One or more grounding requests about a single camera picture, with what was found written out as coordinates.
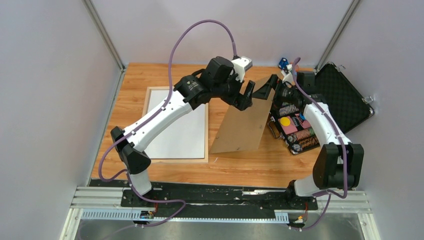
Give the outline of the wooden backing board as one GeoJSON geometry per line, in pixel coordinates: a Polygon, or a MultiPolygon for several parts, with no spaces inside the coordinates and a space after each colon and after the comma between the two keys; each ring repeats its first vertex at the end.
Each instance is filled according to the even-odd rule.
{"type": "Polygon", "coordinates": [[[252,106],[240,111],[230,106],[209,149],[211,154],[253,151],[259,148],[275,91],[268,99],[252,99],[252,106]]]}

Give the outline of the large printed photo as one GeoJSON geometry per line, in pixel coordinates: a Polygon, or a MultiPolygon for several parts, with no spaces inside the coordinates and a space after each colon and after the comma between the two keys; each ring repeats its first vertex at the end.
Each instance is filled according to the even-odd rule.
{"type": "Polygon", "coordinates": [[[188,161],[206,158],[206,118],[208,105],[202,104],[162,131],[146,148],[153,160],[188,161]]]}

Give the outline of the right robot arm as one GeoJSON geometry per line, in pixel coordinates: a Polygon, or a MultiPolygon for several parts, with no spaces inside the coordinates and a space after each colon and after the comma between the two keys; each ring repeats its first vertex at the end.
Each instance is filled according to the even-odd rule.
{"type": "Polygon", "coordinates": [[[320,145],[320,152],[308,177],[293,180],[292,191],[285,195],[286,204],[298,209],[306,197],[335,195],[345,199],[348,190],[359,184],[364,158],[361,144],[352,143],[337,125],[328,104],[321,94],[309,92],[298,78],[288,74],[280,79],[273,74],[269,80],[254,91],[252,97],[267,100],[274,91],[275,103],[289,103],[296,106],[310,123],[320,145]]]}

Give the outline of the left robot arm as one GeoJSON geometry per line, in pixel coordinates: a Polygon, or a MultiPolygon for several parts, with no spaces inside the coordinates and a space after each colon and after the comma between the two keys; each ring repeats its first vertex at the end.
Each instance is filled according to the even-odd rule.
{"type": "Polygon", "coordinates": [[[252,66],[252,60],[245,56],[233,60],[214,57],[206,68],[182,77],[171,93],[138,121],[124,129],[117,126],[112,129],[113,146],[125,164],[128,181],[135,191],[135,202],[146,207],[153,201],[147,171],[151,159],[145,152],[149,144],[179,118],[208,104],[213,98],[219,98],[239,111],[251,107],[255,82],[250,80],[244,93],[240,90],[245,74],[252,66]]]}

